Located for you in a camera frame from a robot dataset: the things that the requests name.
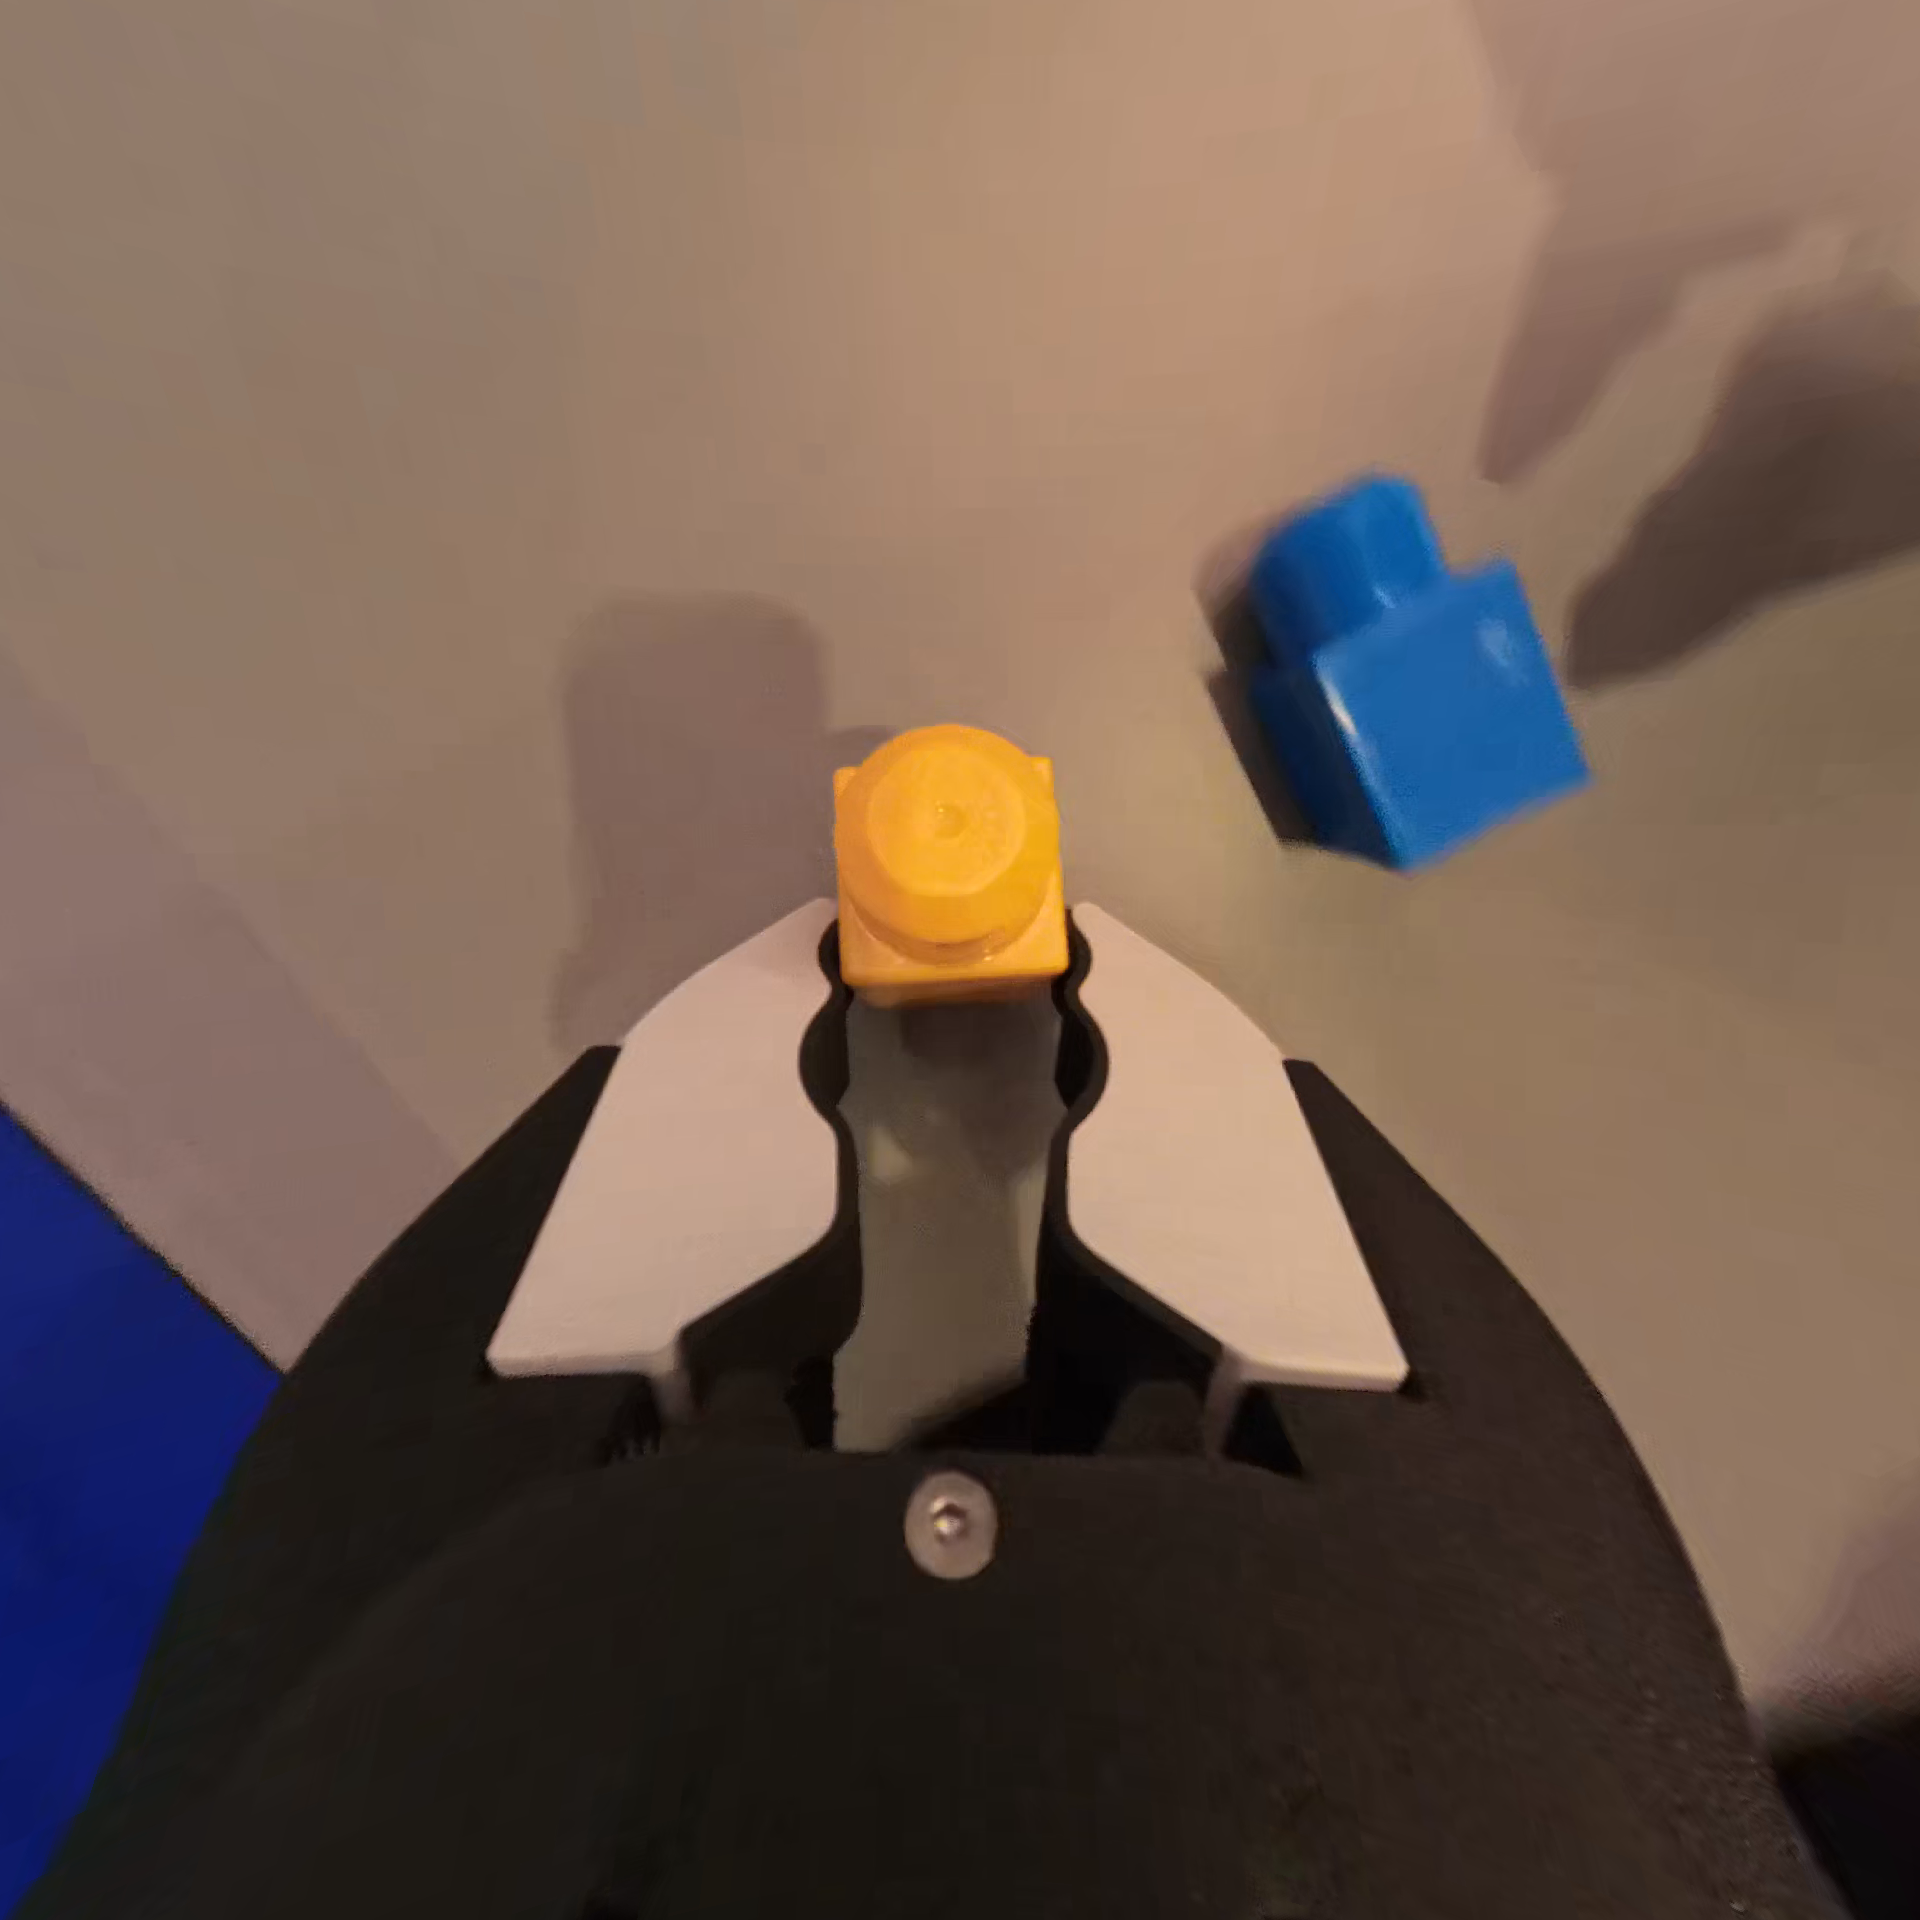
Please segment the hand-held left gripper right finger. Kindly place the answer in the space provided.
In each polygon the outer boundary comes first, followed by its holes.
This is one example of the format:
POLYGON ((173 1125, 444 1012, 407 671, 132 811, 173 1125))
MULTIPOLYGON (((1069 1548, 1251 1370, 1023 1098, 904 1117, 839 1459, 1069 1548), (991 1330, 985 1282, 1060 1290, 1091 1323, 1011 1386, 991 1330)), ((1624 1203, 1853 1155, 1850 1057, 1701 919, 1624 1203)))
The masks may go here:
POLYGON ((1039 1319, 1089 1393, 1184 1379, 1203 1433, 1228 1433, 1260 1388, 1404 1390, 1282 1047, 1113 913, 1082 903, 1069 922, 1039 1319))

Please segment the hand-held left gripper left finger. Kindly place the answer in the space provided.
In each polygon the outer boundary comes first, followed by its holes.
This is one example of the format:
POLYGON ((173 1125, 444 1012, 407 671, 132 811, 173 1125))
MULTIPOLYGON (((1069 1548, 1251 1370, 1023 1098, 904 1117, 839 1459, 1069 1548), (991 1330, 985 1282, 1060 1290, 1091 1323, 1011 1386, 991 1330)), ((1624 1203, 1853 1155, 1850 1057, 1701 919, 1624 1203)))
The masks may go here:
POLYGON ((848 1009, 812 898, 632 1027, 487 1347, 496 1377, 641 1379, 683 1425, 727 1377, 832 1370, 863 1308, 848 1009))

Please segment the orange one-stud block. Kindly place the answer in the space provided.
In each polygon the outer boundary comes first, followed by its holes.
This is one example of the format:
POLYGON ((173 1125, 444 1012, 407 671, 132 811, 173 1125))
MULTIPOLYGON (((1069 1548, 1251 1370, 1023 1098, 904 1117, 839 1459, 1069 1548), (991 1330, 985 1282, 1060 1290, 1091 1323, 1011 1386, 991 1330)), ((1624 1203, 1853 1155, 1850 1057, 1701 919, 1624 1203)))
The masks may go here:
POLYGON ((917 726, 832 774, 839 972, 883 1011, 1012 1002, 1068 972, 1050 758, 917 726))

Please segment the blue one-stud block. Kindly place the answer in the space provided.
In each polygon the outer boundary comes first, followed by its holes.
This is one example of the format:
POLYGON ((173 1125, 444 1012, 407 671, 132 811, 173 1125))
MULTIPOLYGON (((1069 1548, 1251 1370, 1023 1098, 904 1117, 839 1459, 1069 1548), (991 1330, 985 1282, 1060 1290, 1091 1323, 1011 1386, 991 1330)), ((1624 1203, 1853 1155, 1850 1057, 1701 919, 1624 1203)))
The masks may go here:
POLYGON ((1517 571, 1455 566, 1411 481, 1290 514, 1247 603, 1251 707, 1319 849, 1415 874, 1594 779, 1517 571))

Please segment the blue plastic bin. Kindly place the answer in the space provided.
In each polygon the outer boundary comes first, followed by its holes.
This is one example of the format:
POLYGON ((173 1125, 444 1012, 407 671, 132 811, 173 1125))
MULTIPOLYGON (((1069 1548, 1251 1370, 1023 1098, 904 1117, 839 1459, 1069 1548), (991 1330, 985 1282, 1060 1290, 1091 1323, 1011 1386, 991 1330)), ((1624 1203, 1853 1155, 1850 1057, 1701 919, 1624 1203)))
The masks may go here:
POLYGON ((3 1117, 3 1914, 51 1863, 280 1370, 3 1117))

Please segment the grey desk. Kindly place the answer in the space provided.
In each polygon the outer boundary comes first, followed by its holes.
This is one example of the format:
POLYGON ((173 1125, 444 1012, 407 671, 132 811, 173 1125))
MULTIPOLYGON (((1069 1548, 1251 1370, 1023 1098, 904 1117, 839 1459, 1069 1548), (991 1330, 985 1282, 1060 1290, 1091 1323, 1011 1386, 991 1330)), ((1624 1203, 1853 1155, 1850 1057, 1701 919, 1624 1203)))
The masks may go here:
POLYGON ((1912 1711, 1915 4, 4 4, 4 1106, 268 1361, 932 722, 1912 1711), (1419 871, 1249 692, 1368 474, 1592 766, 1419 871))

